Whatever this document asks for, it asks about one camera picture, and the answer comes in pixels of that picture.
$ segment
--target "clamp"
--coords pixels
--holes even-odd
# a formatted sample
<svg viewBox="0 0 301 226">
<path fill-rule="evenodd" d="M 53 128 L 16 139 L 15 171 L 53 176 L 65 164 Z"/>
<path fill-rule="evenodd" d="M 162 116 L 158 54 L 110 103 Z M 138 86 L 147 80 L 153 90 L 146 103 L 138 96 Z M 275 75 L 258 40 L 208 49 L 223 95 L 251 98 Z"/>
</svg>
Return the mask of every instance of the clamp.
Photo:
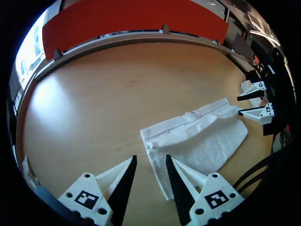
<svg viewBox="0 0 301 226">
<path fill-rule="evenodd" d="M 255 107 L 238 111 L 238 114 L 248 119 L 258 122 L 260 125 L 269 124 L 272 122 L 274 108 L 272 103 L 268 103 L 263 107 Z"/>
<path fill-rule="evenodd" d="M 98 176 L 84 173 L 58 201 L 86 223 L 121 226 L 136 166 L 137 156 L 132 156 Z"/>
<path fill-rule="evenodd" d="M 263 81 L 255 82 L 246 92 L 243 92 L 241 95 L 239 95 L 237 100 L 244 101 L 256 97 L 262 97 L 265 96 L 265 91 L 266 85 Z"/>
<path fill-rule="evenodd" d="M 181 225 L 207 225 L 244 200 L 219 173 L 205 176 L 170 155 L 166 167 Z"/>
</svg>

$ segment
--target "table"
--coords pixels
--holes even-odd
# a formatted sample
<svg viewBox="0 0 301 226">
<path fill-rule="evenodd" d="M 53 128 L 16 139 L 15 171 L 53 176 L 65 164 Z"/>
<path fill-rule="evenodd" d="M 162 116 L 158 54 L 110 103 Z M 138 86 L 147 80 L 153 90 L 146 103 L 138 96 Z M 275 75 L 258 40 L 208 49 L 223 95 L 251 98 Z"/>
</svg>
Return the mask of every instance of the table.
<svg viewBox="0 0 301 226">
<path fill-rule="evenodd" d="M 24 125 L 24 152 L 55 197 L 81 174 L 98 175 L 137 155 L 123 225 L 180 225 L 149 163 L 140 130 L 221 98 L 237 102 L 245 75 L 219 51 L 180 43 L 119 46 L 74 60 L 37 84 Z M 242 118 L 249 134 L 219 170 L 229 183 L 269 155 L 272 136 Z M 247 197 L 257 184 L 242 195 Z"/>
</svg>

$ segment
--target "black cable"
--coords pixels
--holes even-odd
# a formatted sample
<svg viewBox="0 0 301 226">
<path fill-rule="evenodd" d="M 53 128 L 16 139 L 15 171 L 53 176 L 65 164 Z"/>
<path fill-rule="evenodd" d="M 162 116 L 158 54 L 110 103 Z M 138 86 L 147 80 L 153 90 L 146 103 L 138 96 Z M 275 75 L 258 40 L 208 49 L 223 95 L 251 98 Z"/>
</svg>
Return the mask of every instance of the black cable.
<svg viewBox="0 0 301 226">
<path fill-rule="evenodd" d="M 248 186 L 254 184 L 256 181 L 262 179 L 263 177 L 266 176 L 266 173 L 268 172 L 268 169 L 265 169 L 264 171 L 262 171 L 261 173 L 259 173 L 258 175 L 256 175 L 255 177 L 253 177 L 251 180 L 249 180 L 248 182 L 246 182 L 239 190 L 238 193 L 242 193 Z"/>
<path fill-rule="evenodd" d="M 265 167 L 266 165 L 268 165 L 271 162 L 272 159 L 272 155 L 266 157 L 265 159 L 261 160 L 259 163 L 257 163 L 255 166 L 253 166 L 251 169 L 249 169 L 248 171 L 246 171 L 244 173 L 244 175 L 242 175 L 237 182 L 233 185 L 233 188 L 236 189 L 237 186 L 243 182 L 247 177 L 249 177 L 250 175 L 252 175 L 254 172 L 256 172 L 257 170 L 261 169 L 262 167 Z"/>
</svg>

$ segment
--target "folded towel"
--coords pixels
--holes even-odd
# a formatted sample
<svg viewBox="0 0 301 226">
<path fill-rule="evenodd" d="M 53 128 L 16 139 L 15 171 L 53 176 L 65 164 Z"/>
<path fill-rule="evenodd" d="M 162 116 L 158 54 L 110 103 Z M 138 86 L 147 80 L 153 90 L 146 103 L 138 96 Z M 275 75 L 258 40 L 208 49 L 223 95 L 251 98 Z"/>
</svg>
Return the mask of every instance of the folded towel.
<svg viewBox="0 0 301 226">
<path fill-rule="evenodd" d="M 240 84 L 241 89 L 246 92 L 249 88 L 251 88 L 252 83 L 250 80 L 246 80 Z M 253 107 L 260 107 L 261 99 L 259 97 L 250 99 L 251 104 Z"/>
<path fill-rule="evenodd" d="M 237 106 L 226 98 L 140 131 L 149 161 L 166 200 L 173 199 L 166 154 L 196 171 L 216 172 L 231 157 L 248 130 Z"/>
</svg>

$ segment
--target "wall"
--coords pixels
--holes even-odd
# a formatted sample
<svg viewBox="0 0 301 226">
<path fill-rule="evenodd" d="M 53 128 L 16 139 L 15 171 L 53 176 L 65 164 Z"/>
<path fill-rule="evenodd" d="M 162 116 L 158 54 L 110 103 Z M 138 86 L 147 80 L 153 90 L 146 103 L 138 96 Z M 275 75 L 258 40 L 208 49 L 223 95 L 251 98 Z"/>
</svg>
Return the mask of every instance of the wall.
<svg viewBox="0 0 301 226">
<path fill-rule="evenodd" d="M 246 43 L 248 44 L 248 46 L 251 46 L 252 41 L 253 41 L 253 34 L 248 33 L 247 36 L 248 36 L 248 37 L 247 37 Z"/>
<path fill-rule="evenodd" d="M 235 50 L 235 52 L 243 55 L 246 59 L 253 62 L 254 52 L 239 34 L 236 34 L 233 43 L 233 49 Z"/>
<path fill-rule="evenodd" d="M 190 0 L 82 0 L 52 18 L 43 27 L 43 44 L 47 60 L 58 49 L 97 36 L 128 30 L 160 29 L 202 36 L 224 42 L 228 24 L 206 8 Z"/>
<path fill-rule="evenodd" d="M 191 0 L 200 6 L 205 7 L 206 9 L 210 10 L 214 14 L 218 15 L 221 19 L 225 18 L 225 7 L 220 4 L 216 0 Z"/>
<path fill-rule="evenodd" d="M 252 34 L 252 38 L 267 54 L 272 55 L 273 46 L 266 38 L 256 34 Z"/>
<path fill-rule="evenodd" d="M 18 72 L 16 69 L 16 61 L 14 62 L 14 65 L 12 67 L 11 77 L 9 79 L 9 88 L 11 92 L 11 99 L 15 100 L 19 90 L 22 88 L 19 81 Z"/>
<path fill-rule="evenodd" d="M 79 1 L 81 1 L 81 0 L 64 0 L 63 1 L 63 7 L 62 7 L 62 9 L 63 10 L 67 9 L 69 6 L 75 4 L 75 3 L 79 2 Z"/>
<path fill-rule="evenodd" d="M 236 34 L 238 33 L 240 36 L 242 35 L 241 30 L 239 30 L 239 28 L 231 21 L 228 21 L 229 24 L 229 28 L 227 31 L 227 35 L 225 37 L 225 42 L 226 42 L 226 46 L 231 49 L 232 45 L 234 43 Z"/>
<path fill-rule="evenodd" d="M 59 13 L 62 0 L 56 0 L 51 6 L 48 7 L 47 13 L 44 19 L 44 24 L 51 20 L 54 16 Z"/>
</svg>

